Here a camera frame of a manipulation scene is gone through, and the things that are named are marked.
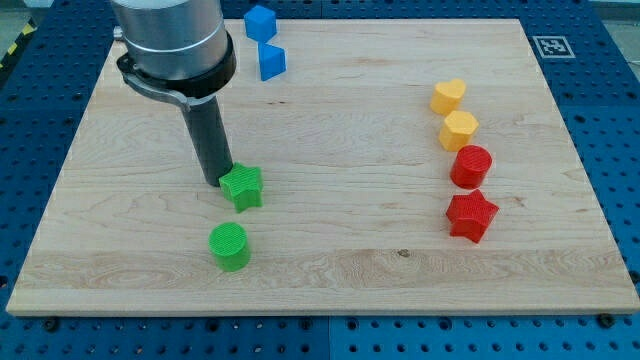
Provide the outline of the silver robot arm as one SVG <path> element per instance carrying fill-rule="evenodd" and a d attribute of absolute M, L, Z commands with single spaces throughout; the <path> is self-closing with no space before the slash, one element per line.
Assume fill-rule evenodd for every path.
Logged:
<path fill-rule="evenodd" d="M 112 0 L 126 53 L 117 61 L 135 92 L 187 113 L 218 109 L 236 56 L 218 0 Z"/>

